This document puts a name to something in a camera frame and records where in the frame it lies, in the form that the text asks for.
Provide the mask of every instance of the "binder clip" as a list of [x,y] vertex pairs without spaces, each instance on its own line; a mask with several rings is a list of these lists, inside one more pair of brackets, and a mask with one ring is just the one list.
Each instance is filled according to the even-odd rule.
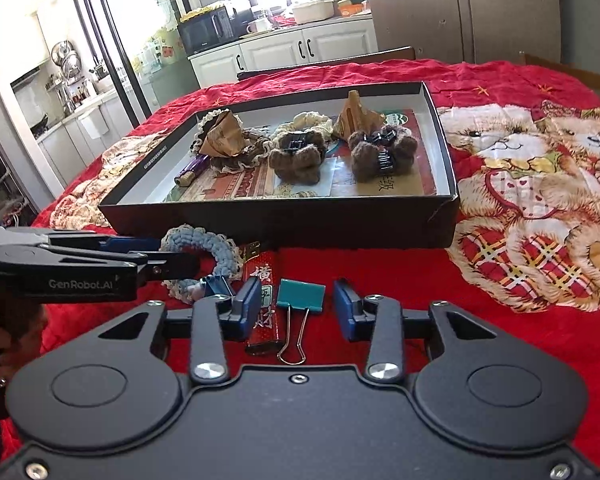
[[[304,364],[306,355],[302,349],[302,336],[304,335],[304,327],[306,320],[309,317],[309,312],[322,312],[322,300],[324,299],[324,285],[316,283],[295,282],[294,280],[280,280],[280,288],[278,289],[278,301],[276,302],[280,308],[286,308],[286,340],[285,345],[278,352],[278,359],[285,365],[296,366]],[[283,358],[286,349],[291,341],[291,314],[292,310],[304,310],[304,318],[300,326],[298,341],[296,348],[300,354],[300,360],[295,363],[290,363]]]

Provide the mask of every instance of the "black box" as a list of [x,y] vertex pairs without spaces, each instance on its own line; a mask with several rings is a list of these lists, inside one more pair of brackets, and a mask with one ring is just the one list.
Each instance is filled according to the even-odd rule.
[[[335,118],[349,91],[354,89],[360,93],[365,107],[384,112],[395,110],[387,113],[388,119],[406,120],[405,126],[419,130],[418,149],[425,155],[424,159],[418,155],[417,160],[424,194],[162,202],[167,191],[175,187],[173,177],[190,159],[187,150],[198,121],[209,111],[206,110],[189,118],[156,146],[102,200],[100,209],[120,235],[138,237],[159,238],[170,228],[190,224],[225,234],[237,244],[261,241],[273,247],[449,247],[459,209],[458,186],[442,125],[424,83],[318,89],[221,108],[237,114],[244,121],[244,127],[270,125],[274,128],[292,121],[302,111],[314,110]],[[342,161],[347,160],[340,156],[333,158],[336,162],[330,162],[330,166],[336,169],[330,176],[329,193],[338,185],[338,172],[344,168]],[[428,169],[424,168],[423,160],[429,165]],[[264,166],[262,171],[270,170]],[[324,181],[323,178],[321,183],[327,189]],[[393,189],[393,184],[385,184],[378,192],[392,193],[389,188]],[[349,185],[350,182],[338,189],[349,189]]]

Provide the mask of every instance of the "red bedspread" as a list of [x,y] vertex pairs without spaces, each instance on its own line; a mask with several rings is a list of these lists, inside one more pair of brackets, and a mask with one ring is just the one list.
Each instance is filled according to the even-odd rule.
[[[326,68],[302,68],[273,76],[258,76],[238,84],[214,86],[161,108],[147,122],[136,128],[132,135],[145,136],[171,130],[197,110],[253,98],[305,89],[413,80],[423,80],[427,83],[438,107],[516,105],[528,108],[535,116],[541,110],[547,109],[547,101],[577,110],[600,107],[598,97],[575,79],[538,67],[515,66],[508,62],[492,62],[480,66],[450,66],[433,60],[396,60],[365,66],[348,64]],[[475,153],[472,154],[470,150],[453,149],[452,155],[459,180],[484,168],[483,159],[478,158]],[[506,164],[509,164],[510,169],[511,164],[517,163],[514,160]],[[101,168],[101,162],[95,161],[65,193],[71,192],[85,179],[96,176]],[[55,204],[43,211],[35,225],[47,226],[54,207]],[[464,215],[465,218],[470,216],[472,215],[466,213]],[[105,228],[97,230],[111,232]],[[533,296],[529,296],[526,300],[523,298],[524,301],[521,300],[520,304],[531,305],[531,308],[520,307],[516,309],[518,312],[515,312],[512,308],[513,303],[507,303],[505,300],[497,302],[493,299],[500,298],[497,291],[490,290],[490,295],[480,287],[471,285],[471,279],[465,280],[468,271],[462,270],[465,276],[463,277],[458,259],[456,258],[454,263],[445,250],[285,249],[280,251],[280,262],[282,276],[323,283],[327,285],[328,292],[335,278],[345,276],[360,294],[379,292],[397,298],[405,307],[424,309],[432,300],[451,301],[567,362],[584,378],[590,395],[589,410],[577,435],[576,446],[600,465],[600,302],[597,309],[590,309],[595,312],[587,312],[582,308],[573,308],[571,304],[555,306],[536,301]],[[152,283],[139,291],[139,299],[133,304],[150,298],[166,300],[165,288],[159,283]],[[168,300],[168,304],[175,306],[177,302]],[[131,306],[49,305],[50,323],[43,346],[45,350],[52,349]],[[324,313],[319,318],[312,318],[308,324],[304,338],[307,364],[362,364],[366,357],[367,345],[345,342],[340,336],[328,300],[325,307]],[[187,342],[174,342],[169,362],[176,370],[186,369],[186,346]],[[240,364],[257,362],[257,358],[245,354],[241,345],[227,344],[226,347],[234,373]],[[417,352],[410,355],[410,358],[422,360]],[[13,451],[15,440],[10,440],[7,435],[6,441],[7,451]]]

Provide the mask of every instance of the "blue crocheted scrunchie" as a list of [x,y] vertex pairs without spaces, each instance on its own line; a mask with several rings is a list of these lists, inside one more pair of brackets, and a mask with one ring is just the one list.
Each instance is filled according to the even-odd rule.
[[[186,248],[196,248],[211,253],[216,260],[214,276],[224,276],[230,281],[240,278],[242,259],[238,247],[230,238],[207,233],[202,227],[181,225],[170,229],[160,245],[161,251],[170,253],[182,252]],[[184,303],[193,304],[204,294],[204,287],[200,280],[193,278],[167,280],[163,283],[169,289],[172,298],[177,298]]]

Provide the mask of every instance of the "metal clip handle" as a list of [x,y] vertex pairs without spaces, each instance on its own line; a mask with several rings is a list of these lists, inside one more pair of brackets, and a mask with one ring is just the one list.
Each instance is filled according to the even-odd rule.
[[306,361],[306,355],[304,354],[304,350],[302,349],[302,336],[304,335],[304,327],[306,326],[306,320],[309,317],[309,309],[306,308],[304,310],[304,318],[302,319],[302,325],[300,326],[300,333],[298,334],[298,341],[296,342],[296,348],[298,349],[298,353],[300,354],[300,360],[295,363],[290,363],[289,361],[286,361],[286,359],[282,357],[284,355],[286,349],[288,348],[289,343],[291,342],[291,312],[292,312],[292,309],[291,309],[291,306],[289,305],[288,309],[286,310],[285,345],[280,349],[280,352],[278,352],[278,359],[280,359],[280,361],[282,361],[285,365],[298,366],[298,365],[304,364],[304,362]]

